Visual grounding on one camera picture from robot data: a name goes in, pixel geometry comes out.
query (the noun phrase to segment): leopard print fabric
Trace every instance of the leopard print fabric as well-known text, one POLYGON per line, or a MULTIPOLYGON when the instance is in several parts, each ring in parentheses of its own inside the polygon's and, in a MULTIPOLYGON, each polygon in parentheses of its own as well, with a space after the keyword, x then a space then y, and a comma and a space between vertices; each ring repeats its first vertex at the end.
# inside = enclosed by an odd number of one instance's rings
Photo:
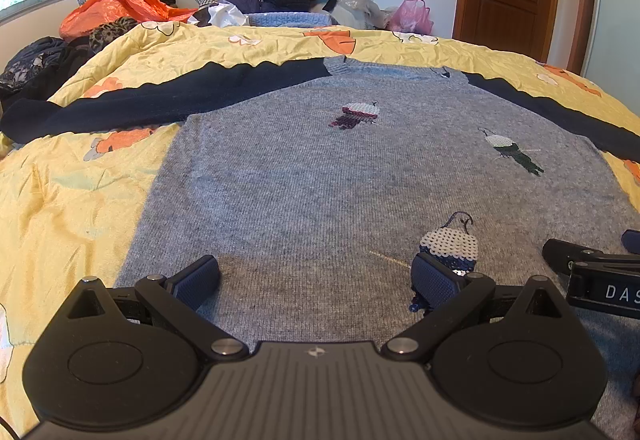
POLYGON ((89 34, 89 47, 94 54, 98 54, 104 47, 109 45, 123 34, 133 29, 138 22, 128 16, 118 18, 114 22, 102 24, 96 27, 89 34))

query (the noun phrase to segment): orange plastic bag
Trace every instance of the orange plastic bag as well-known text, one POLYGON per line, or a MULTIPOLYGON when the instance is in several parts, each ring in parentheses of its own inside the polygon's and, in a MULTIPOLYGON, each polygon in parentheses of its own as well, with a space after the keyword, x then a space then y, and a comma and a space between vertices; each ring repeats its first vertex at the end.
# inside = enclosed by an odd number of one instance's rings
POLYGON ((60 25, 60 38, 70 42, 95 27, 130 16, 139 22, 184 22, 197 9, 174 9, 160 0, 87 0, 60 25))

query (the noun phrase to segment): orange flower print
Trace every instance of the orange flower print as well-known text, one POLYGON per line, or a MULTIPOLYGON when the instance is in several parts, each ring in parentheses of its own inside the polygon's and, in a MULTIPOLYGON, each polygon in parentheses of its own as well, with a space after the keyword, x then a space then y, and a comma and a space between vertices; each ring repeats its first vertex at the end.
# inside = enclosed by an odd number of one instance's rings
POLYGON ((586 84, 581 83, 575 77, 573 77, 569 72, 563 70, 562 68, 558 68, 557 66, 545 64, 543 65, 549 72, 556 74, 559 77, 566 79, 567 81, 571 81, 577 87, 582 88, 585 92, 589 92, 590 94, 596 95, 598 97, 602 97, 602 94, 593 88, 589 88, 586 84))
POLYGON ((155 130, 151 128, 139 128, 138 130, 114 131, 106 139, 96 137, 91 144, 91 149, 84 156, 84 161, 99 159, 105 153, 129 147, 142 139, 146 139, 154 132, 155 130))
POLYGON ((352 54, 356 48, 356 40, 351 37, 350 30, 313 30, 304 32, 305 36, 317 36, 331 50, 338 54, 352 54))
POLYGON ((120 90, 124 88, 122 83, 115 77, 108 77, 101 85, 93 85, 87 90, 82 97, 96 98, 100 97, 105 92, 113 92, 114 90, 120 90))
POLYGON ((640 165, 638 165, 637 162, 625 160, 625 167, 631 172, 631 175, 634 176, 636 184, 640 185, 640 165))

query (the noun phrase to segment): gray sweater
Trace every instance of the gray sweater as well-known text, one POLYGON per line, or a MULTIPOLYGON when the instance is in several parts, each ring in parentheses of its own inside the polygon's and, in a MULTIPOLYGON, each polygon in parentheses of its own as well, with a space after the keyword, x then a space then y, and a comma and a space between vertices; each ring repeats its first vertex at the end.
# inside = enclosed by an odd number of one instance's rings
MULTIPOLYGON (((119 286, 209 253, 222 285, 200 312, 249 345, 380 344, 418 319, 408 266, 455 211, 474 218, 476 270, 506 285, 555 279, 549 238, 621 253, 621 233, 640 228, 590 141, 459 72, 325 63, 331 77, 189 117, 119 286)), ((638 324, 580 315, 612 370, 596 422, 632 438, 638 324)))

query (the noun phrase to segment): black clamp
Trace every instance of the black clamp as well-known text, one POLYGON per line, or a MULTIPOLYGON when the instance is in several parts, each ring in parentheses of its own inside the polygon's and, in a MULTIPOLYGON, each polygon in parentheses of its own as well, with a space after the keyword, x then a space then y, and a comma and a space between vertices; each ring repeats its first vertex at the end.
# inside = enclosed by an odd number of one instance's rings
MULTIPOLYGON (((414 263, 433 268, 434 281, 446 274, 428 254, 414 263)), ((447 432, 426 439, 472 430, 499 440, 533 438, 527 431, 604 438, 588 422, 606 386, 604 361, 546 276, 524 287, 480 273, 451 278, 452 297, 380 351, 367 342, 264 342, 252 354, 194 311, 219 280, 205 256, 132 288, 106 289, 94 276, 78 282, 24 365, 42 420, 28 438, 210 440, 234 430, 242 440, 257 432, 275 440, 293 431, 320 438, 322 428, 347 438, 358 423, 411 439, 434 417, 447 432), (265 411, 271 406, 278 413, 265 411)))
MULTIPOLYGON (((637 231, 625 232, 623 243, 630 233, 637 231)), ((569 277, 569 305, 640 319, 639 255, 606 255, 584 245, 551 239, 542 248, 542 256, 556 274, 569 277)))

